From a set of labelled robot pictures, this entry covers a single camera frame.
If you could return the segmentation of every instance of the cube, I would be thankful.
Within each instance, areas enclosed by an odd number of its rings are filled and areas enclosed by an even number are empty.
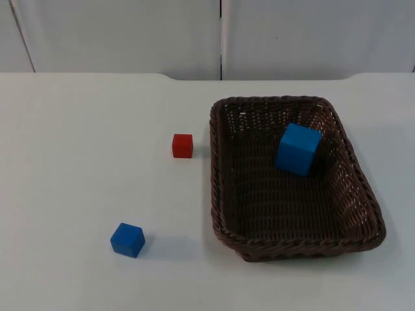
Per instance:
[[[319,131],[290,123],[279,143],[275,167],[300,176],[308,175],[321,138]]]
[[[143,230],[134,225],[121,223],[111,237],[113,250],[125,256],[136,258],[145,243]]]
[[[173,136],[173,157],[192,158],[193,137],[189,134],[174,134]]]

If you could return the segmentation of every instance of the block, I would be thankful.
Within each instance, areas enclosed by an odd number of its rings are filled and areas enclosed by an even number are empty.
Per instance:
[[[145,243],[142,228],[121,223],[111,237],[113,250],[125,256],[136,258]]]
[[[173,157],[192,158],[193,137],[189,134],[174,134],[173,136]]]
[[[319,131],[290,123],[279,143],[275,167],[300,176],[308,175],[321,138]]]

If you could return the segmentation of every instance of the woven pattern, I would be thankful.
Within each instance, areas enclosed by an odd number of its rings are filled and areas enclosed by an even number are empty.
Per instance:
[[[306,178],[274,168],[290,122],[322,133]],[[220,100],[210,136],[213,229],[244,260],[366,251],[385,239],[379,204],[327,100]]]

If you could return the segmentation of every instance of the basket rim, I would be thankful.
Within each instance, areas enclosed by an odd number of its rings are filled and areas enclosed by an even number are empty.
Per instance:
[[[347,150],[348,156],[352,161],[354,161],[355,165],[353,169],[355,174],[353,176],[354,182],[356,185],[360,187],[361,191],[364,191],[365,196],[362,198],[363,202],[366,203],[366,207],[368,208],[368,214],[373,220],[373,235],[372,236],[358,236],[356,238],[326,238],[326,239],[319,239],[319,238],[295,238],[295,239],[281,239],[281,240],[267,240],[262,238],[248,238],[246,236],[240,235],[236,232],[233,232],[227,229],[224,226],[224,213],[220,208],[220,185],[219,183],[222,182],[220,180],[220,163],[219,163],[219,143],[218,139],[219,136],[212,135],[212,132],[217,131],[218,126],[218,119],[219,115],[223,112],[223,109],[228,104],[239,103],[244,101],[249,102],[272,102],[272,101],[284,101],[284,100],[299,100],[299,101],[313,101],[318,106],[324,107],[330,111],[330,114],[333,116],[335,120],[335,125],[337,127],[338,132],[342,136],[342,141],[344,146]],[[257,248],[260,247],[261,249],[272,248],[274,246],[326,246],[330,248],[331,246],[362,246],[367,245],[368,247],[365,250],[369,250],[372,248],[377,247],[382,243],[382,241],[386,237],[386,227],[382,217],[382,212],[380,206],[375,199],[374,193],[364,175],[360,164],[357,160],[355,155],[353,146],[346,135],[346,131],[340,121],[340,118],[337,115],[333,105],[322,97],[310,97],[310,96],[273,96],[273,97],[229,97],[224,98],[217,101],[212,109],[211,109],[211,120],[209,122],[211,128],[211,193],[212,193],[212,202],[211,202],[211,215],[213,219],[216,219],[216,222],[213,222],[213,228],[215,234],[217,235],[218,239],[223,241],[229,247],[235,249],[235,244],[246,244],[250,247]]]

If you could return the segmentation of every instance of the white wall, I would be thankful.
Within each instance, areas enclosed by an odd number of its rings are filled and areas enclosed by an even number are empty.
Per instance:
[[[220,76],[219,0],[14,0],[37,72]]]
[[[224,79],[411,72],[414,0],[222,0]]]
[[[19,29],[8,0],[0,0],[0,72],[31,72]]]

